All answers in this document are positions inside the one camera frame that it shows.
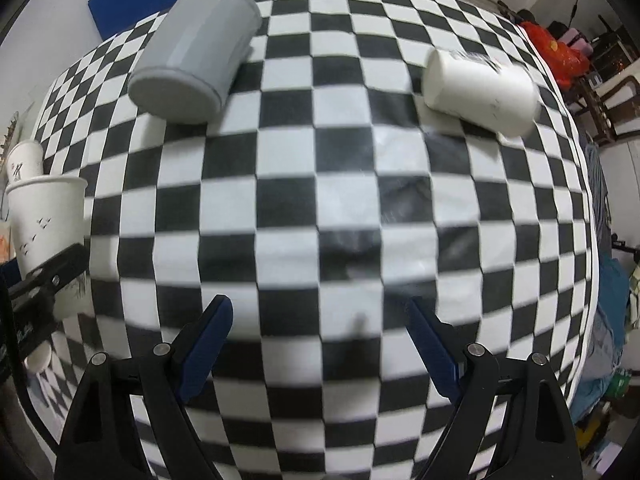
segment blue gripper pad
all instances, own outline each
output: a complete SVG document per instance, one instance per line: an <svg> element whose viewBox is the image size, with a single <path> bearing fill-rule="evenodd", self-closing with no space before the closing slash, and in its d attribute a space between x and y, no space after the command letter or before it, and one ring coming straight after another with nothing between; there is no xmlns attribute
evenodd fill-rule
<svg viewBox="0 0 640 480"><path fill-rule="evenodd" d="M408 314L407 332L411 336L434 386L441 396L447 397L451 402L456 402L461 394L458 363L447 351L415 299L408 303L406 312ZM433 318L440 322L435 314Z"/></svg>
<svg viewBox="0 0 640 480"><path fill-rule="evenodd" d="M233 320L231 300L225 297L182 363L178 388L178 397L182 402L187 402L202 391L231 330Z"/></svg>

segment white square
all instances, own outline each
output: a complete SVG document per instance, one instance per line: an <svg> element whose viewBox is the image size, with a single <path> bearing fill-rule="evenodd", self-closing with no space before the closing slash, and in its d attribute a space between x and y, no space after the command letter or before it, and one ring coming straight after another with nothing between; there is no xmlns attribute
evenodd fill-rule
<svg viewBox="0 0 640 480"><path fill-rule="evenodd" d="M153 262L156 283L199 285L198 233L156 234Z"/></svg>
<svg viewBox="0 0 640 480"><path fill-rule="evenodd" d="M224 294L231 300L234 323L228 339L260 339L258 288L255 283L203 283L201 291L203 310L217 294Z"/></svg>
<svg viewBox="0 0 640 480"><path fill-rule="evenodd" d="M89 254L89 271L92 278L117 280L118 236L92 236Z"/></svg>
<svg viewBox="0 0 640 480"><path fill-rule="evenodd" d="M362 58L364 84L368 88L411 93L412 84L406 63L399 59Z"/></svg>
<svg viewBox="0 0 640 480"><path fill-rule="evenodd" d="M260 92L231 94L226 100L220 133L253 132L258 129L259 118Z"/></svg>
<svg viewBox="0 0 640 480"><path fill-rule="evenodd" d="M380 336L382 283L321 283L320 335L323 340Z"/></svg>
<svg viewBox="0 0 640 480"><path fill-rule="evenodd" d="M192 184L202 179L203 137L169 142L162 147L158 186Z"/></svg>
<svg viewBox="0 0 640 480"><path fill-rule="evenodd" d="M309 0L309 12L322 14L348 14L347 0Z"/></svg>
<svg viewBox="0 0 640 480"><path fill-rule="evenodd" d="M431 224L382 227L382 280L385 284L433 280L438 236Z"/></svg>
<svg viewBox="0 0 640 480"><path fill-rule="evenodd" d="M373 444L370 446L341 447L324 452L324 466L328 473L344 473L371 469Z"/></svg>
<svg viewBox="0 0 640 480"><path fill-rule="evenodd" d="M418 128L373 127L378 174L429 174L429 155Z"/></svg>
<svg viewBox="0 0 640 480"><path fill-rule="evenodd" d="M203 180L200 184L200 233L255 231L255 177Z"/></svg>
<svg viewBox="0 0 640 480"><path fill-rule="evenodd" d="M278 34L299 34L311 30L311 20L308 12L297 14L283 14L269 18L268 36Z"/></svg>
<svg viewBox="0 0 640 480"><path fill-rule="evenodd" d="M155 230L156 188L125 191L120 203L120 236L153 236Z"/></svg>
<svg viewBox="0 0 640 480"><path fill-rule="evenodd" d="M236 467L242 471L256 471L260 473L279 473L280 463L275 449L264 447L239 446L231 444L231 455Z"/></svg>
<svg viewBox="0 0 640 480"><path fill-rule="evenodd" d="M431 175L433 221L437 226L468 225L480 219L476 186L470 176Z"/></svg>
<svg viewBox="0 0 640 480"><path fill-rule="evenodd" d="M425 373L420 354L404 328L389 330L383 334L380 355L382 380L413 377Z"/></svg>
<svg viewBox="0 0 640 480"><path fill-rule="evenodd" d="M272 420L271 428L279 450L324 452L322 420Z"/></svg>
<svg viewBox="0 0 640 480"><path fill-rule="evenodd" d="M124 170L127 167L127 153L105 158L100 163L95 184L95 197L113 196L122 193Z"/></svg>
<svg viewBox="0 0 640 480"><path fill-rule="evenodd" d="M262 68L264 90L290 90L309 88L312 85L311 58L287 57L285 59L266 59Z"/></svg>
<svg viewBox="0 0 640 480"><path fill-rule="evenodd" d="M371 124L369 96L362 86L314 88L313 106L316 127Z"/></svg>
<svg viewBox="0 0 640 480"><path fill-rule="evenodd" d="M318 253L315 228L259 230L255 236L258 285L317 284Z"/></svg>
<svg viewBox="0 0 640 480"><path fill-rule="evenodd" d="M420 437L426 406L380 413L376 424L376 446Z"/></svg>
<svg viewBox="0 0 640 480"><path fill-rule="evenodd" d="M493 353L509 348L512 317L513 310L510 307L484 314L480 320L478 342Z"/></svg>
<svg viewBox="0 0 640 480"><path fill-rule="evenodd" d="M152 280L120 280L122 309L127 324L160 332L156 284Z"/></svg>
<svg viewBox="0 0 640 480"><path fill-rule="evenodd" d="M243 420L270 420L267 387L264 384L220 378L214 378L213 384L220 415Z"/></svg>
<svg viewBox="0 0 640 480"><path fill-rule="evenodd" d="M258 131L255 170L258 176L314 174L315 170L313 128L261 128Z"/></svg>
<svg viewBox="0 0 640 480"><path fill-rule="evenodd" d="M471 175L476 180L504 182L504 163L500 144L494 140L469 136L466 138Z"/></svg>
<svg viewBox="0 0 640 480"><path fill-rule="evenodd" d="M519 262L513 268L513 306L534 303L540 294L540 263Z"/></svg>
<svg viewBox="0 0 640 480"><path fill-rule="evenodd" d="M318 227L380 225L380 200L375 174L318 174L316 186Z"/></svg>
<svg viewBox="0 0 640 480"><path fill-rule="evenodd" d="M322 384L322 343L319 336L262 339L264 382L274 386Z"/></svg>
<svg viewBox="0 0 640 480"><path fill-rule="evenodd" d="M464 270L438 276L436 314L453 325L482 318L482 272Z"/></svg>
<svg viewBox="0 0 640 480"><path fill-rule="evenodd" d="M509 192L509 202L513 220L516 223L527 223L538 221L538 209L536 207L536 196L533 186L529 182L507 182Z"/></svg>
<svg viewBox="0 0 640 480"><path fill-rule="evenodd" d="M377 418L380 381L336 381L322 384L323 418L326 422L348 422Z"/></svg>
<svg viewBox="0 0 640 480"><path fill-rule="evenodd" d="M359 56L356 37L350 32L320 30L311 33L312 56Z"/></svg>

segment red plastic bag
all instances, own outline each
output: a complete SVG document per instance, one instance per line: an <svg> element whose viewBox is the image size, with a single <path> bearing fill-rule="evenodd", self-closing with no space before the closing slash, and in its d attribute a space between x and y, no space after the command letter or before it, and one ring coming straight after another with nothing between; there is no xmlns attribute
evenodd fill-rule
<svg viewBox="0 0 640 480"><path fill-rule="evenodd" d="M556 41L546 28L531 22L522 22L520 26L526 31L540 57L549 65L561 90L571 88L575 77L589 71L589 60L585 55Z"/></svg>

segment black square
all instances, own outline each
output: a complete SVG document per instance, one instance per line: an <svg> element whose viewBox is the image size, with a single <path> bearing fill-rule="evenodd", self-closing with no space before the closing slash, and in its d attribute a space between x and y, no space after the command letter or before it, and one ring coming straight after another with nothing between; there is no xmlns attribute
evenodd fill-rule
<svg viewBox="0 0 640 480"><path fill-rule="evenodd" d="M540 224L516 224L516 261L537 260L540 254Z"/></svg>
<svg viewBox="0 0 640 480"><path fill-rule="evenodd" d="M211 369L213 377L235 380L264 381L262 344L259 341L227 339Z"/></svg>
<svg viewBox="0 0 640 480"><path fill-rule="evenodd" d="M477 225L438 229L438 272L479 267L480 236Z"/></svg>
<svg viewBox="0 0 640 480"><path fill-rule="evenodd" d="M94 108L94 114L91 116L91 124L89 124L89 133L109 127L116 102L117 101L111 101L110 103L98 105Z"/></svg>
<svg viewBox="0 0 640 480"><path fill-rule="evenodd" d="M91 278L91 297L96 316L124 319L120 282L105 282Z"/></svg>
<svg viewBox="0 0 640 480"><path fill-rule="evenodd" d="M253 234L201 236L198 269L202 282L255 281Z"/></svg>
<svg viewBox="0 0 640 480"><path fill-rule="evenodd" d="M554 190L548 187L535 187L533 193L536 197L536 210L539 220L555 220L558 218Z"/></svg>
<svg viewBox="0 0 640 480"><path fill-rule="evenodd" d="M320 333L318 288L260 290L260 334L299 336Z"/></svg>
<svg viewBox="0 0 640 480"><path fill-rule="evenodd" d="M357 57L321 56L313 58L314 86L364 84L362 66Z"/></svg>
<svg viewBox="0 0 640 480"><path fill-rule="evenodd" d="M94 198L91 216L92 235L116 235L120 232L120 195Z"/></svg>
<svg viewBox="0 0 640 480"><path fill-rule="evenodd" d="M418 439L399 442L398 444L386 444L386 446L376 446L373 452L373 465L392 464L413 460L415 450L418 447Z"/></svg>
<svg viewBox="0 0 640 480"><path fill-rule="evenodd" d="M149 354L154 346L162 342L159 330L149 330L139 326L127 325L127 340L132 357Z"/></svg>
<svg viewBox="0 0 640 480"><path fill-rule="evenodd" d="M471 174L471 163L465 139L440 133L425 134L424 143L429 153L432 174Z"/></svg>
<svg viewBox="0 0 640 480"><path fill-rule="evenodd" d="M391 124L401 128L419 125L415 102L411 94L394 94L367 89L373 124Z"/></svg>
<svg viewBox="0 0 640 480"><path fill-rule="evenodd" d="M156 191L156 232L197 231L200 184L160 187Z"/></svg>
<svg viewBox="0 0 640 480"><path fill-rule="evenodd" d="M376 36L374 34L358 34L356 41L358 42L358 50L362 57L402 59L396 38Z"/></svg>
<svg viewBox="0 0 640 480"><path fill-rule="evenodd" d="M427 374L382 381L378 411L394 412L422 406L427 402L428 393L429 376Z"/></svg>
<svg viewBox="0 0 640 480"><path fill-rule="evenodd" d="M351 14L370 14L371 16L385 16L385 7L377 2L361 2L360 0L348 0Z"/></svg>
<svg viewBox="0 0 640 480"><path fill-rule="evenodd" d="M255 174L256 133L208 137L202 179Z"/></svg>
<svg viewBox="0 0 640 480"><path fill-rule="evenodd" d="M322 342L325 381L376 378L380 373L380 338Z"/></svg>
<svg viewBox="0 0 640 480"><path fill-rule="evenodd" d="M511 220L513 212L506 182L475 182L480 220Z"/></svg>
<svg viewBox="0 0 640 480"><path fill-rule="evenodd" d="M62 165L62 173L77 170L82 165L85 143L86 140L82 139L69 146L69 151L66 152L65 163Z"/></svg>
<svg viewBox="0 0 640 480"><path fill-rule="evenodd" d="M122 190L155 186L158 183L161 158L162 146L129 153Z"/></svg>
<svg viewBox="0 0 640 480"><path fill-rule="evenodd" d="M424 23L424 25L433 28L439 28L440 30L446 30L448 32L453 32L451 25L444 16L439 14L433 14L428 10L419 10L418 14L420 15L420 19Z"/></svg>
<svg viewBox="0 0 640 480"><path fill-rule="evenodd" d="M521 180L531 182L531 173L527 154L524 150L500 145L500 155L504 164L504 173L508 180Z"/></svg>
<svg viewBox="0 0 640 480"><path fill-rule="evenodd" d="M229 93L235 94L238 92L253 92L259 90L262 81L262 67L263 63L261 61L242 63L236 73L236 78L231 85Z"/></svg>
<svg viewBox="0 0 640 480"><path fill-rule="evenodd" d="M230 444L245 444L246 446L275 447L273 430L270 422L252 420L237 420L224 416L222 424Z"/></svg>
<svg viewBox="0 0 640 480"><path fill-rule="evenodd" d="M533 334L536 327L538 304L529 303L513 309L511 317L511 342Z"/></svg>
<svg viewBox="0 0 640 480"><path fill-rule="evenodd" d="M118 273L121 278L154 279L154 238L120 238Z"/></svg>
<svg viewBox="0 0 640 480"><path fill-rule="evenodd" d="M433 221L428 176L379 176L378 192L383 224Z"/></svg>
<svg viewBox="0 0 640 480"><path fill-rule="evenodd" d="M104 141L104 149L102 150L102 158L108 158L129 151L134 124L136 124L136 120L130 120L125 123L116 124L107 130L107 137Z"/></svg>
<svg viewBox="0 0 640 480"><path fill-rule="evenodd" d="M379 230L320 232L320 281L378 278L381 244Z"/></svg>
<svg viewBox="0 0 640 480"><path fill-rule="evenodd" d="M156 285L160 326L181 329L202 314L200 287Z"/></svg>
<svg viewBox="0 0 640 480"><path fill-rule="evenodd" d="M261 178L255 197L258 229L316 225L314 177Z"/></svg>
<svg viewBox="0 0 640 480"><path fill-rule="evenodd" d="M324 445L331 447L365 446L376 437L376 419L354 422L326 422L324 424Z"/></svg>
<svg viewBox="0 0 640 480"><path fill-rule="evenodd" d="M429 33L423 25L416 25L415 23L396 22L391 20L394 32L398 38L405 40L420 41L421 43L431 43Z"/></svg>
<svg viewBox="0 0 640 480"><path fill-rule="evenodd" d="M322 387L281 388L267 386L272 419L322 419Z"/></svg>
<svg viewBox="0 0 640 480"><path fill-rule="evenodd" d="M371 128L318 128L315 139L318 173L374 170Z"/></svg>
<svg viewBox="0 0 640 480"><path fill-rule="evenodd" d="M266 59L274 57L311 56L311 38L305 34L283 34L268 36Z"/></svg>
<svg viewBox="0 0 640 480"><path fill-rule="evenodd" d="M311 30L341 30L353 32L353 23L348 14L319 14L311 13Z"/></svg>
<svg viewBox="0 0 640 480"><path fill-rule="evenodd" d="M511 305L513 299L513 269L482 274L482 313L488 314Z"/></svg>
<svg viewBox="0 0 640 480"><path fill-rule="evenodd" d="M313 124L311 89L263 92L260 127L308 126Z"/></svg>

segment cup rim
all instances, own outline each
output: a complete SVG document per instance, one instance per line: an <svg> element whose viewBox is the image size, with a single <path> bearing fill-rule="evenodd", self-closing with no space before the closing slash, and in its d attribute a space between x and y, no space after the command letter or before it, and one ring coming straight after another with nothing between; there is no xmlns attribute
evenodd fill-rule
<svg viewBox="0 0 640 480"><path fill-rule="evenodd" d="M84 178L79 176L71 176L71 175L39 175L32 176L31 178L27 178L25 180L18 180L12 184L9 184L6 188L6 192L10 193L14 189L19 187L28 186L29 184L46 184L47 182L68 182L70 184L82 184L83 187L87 186L87 181Z"/></svg>

